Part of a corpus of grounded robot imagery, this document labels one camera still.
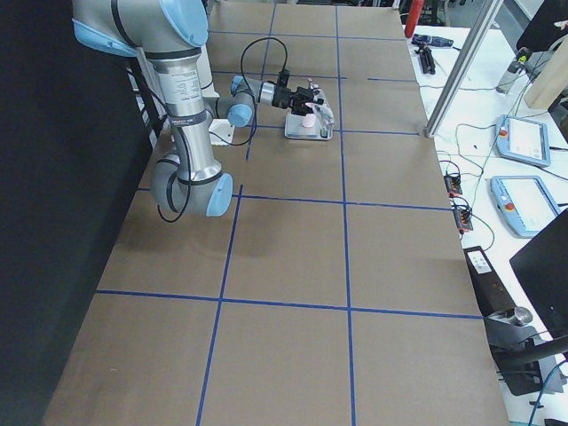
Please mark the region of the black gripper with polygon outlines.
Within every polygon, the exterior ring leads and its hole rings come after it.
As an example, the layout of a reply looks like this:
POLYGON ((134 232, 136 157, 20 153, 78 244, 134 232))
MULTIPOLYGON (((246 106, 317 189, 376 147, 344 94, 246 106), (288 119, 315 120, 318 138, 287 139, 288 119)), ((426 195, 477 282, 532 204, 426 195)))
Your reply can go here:
POLYGON ((281 109, 291 109, 291 114, 306 116, 313 113, 311 100, 318 98, 319 88, 298 87, 292 91, 283 85, 276 85, 272 96, 271 105, 281 109))

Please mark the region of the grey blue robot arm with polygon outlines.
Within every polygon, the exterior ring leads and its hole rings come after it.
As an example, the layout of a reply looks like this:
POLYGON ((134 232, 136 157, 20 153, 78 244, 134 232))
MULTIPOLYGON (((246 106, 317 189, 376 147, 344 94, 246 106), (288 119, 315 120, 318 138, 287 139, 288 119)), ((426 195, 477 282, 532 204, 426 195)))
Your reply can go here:
POLYGON ((73 24, 81 44, 130 58, 142 51, 154 67, 162 90, 158 101, 170 121, 174 146, 154 166, 151 194, 172 213, 220 217, 228 210, 233 178, 214 157, 213 120, 244 127, 260 103, 295 115, 310 114, 325 103, 314 87, 290 90, 285 70, 276 83, 238 75, 230 97, 205 97, 198 60, 209 23, 201 1, 75 1, 73 24))

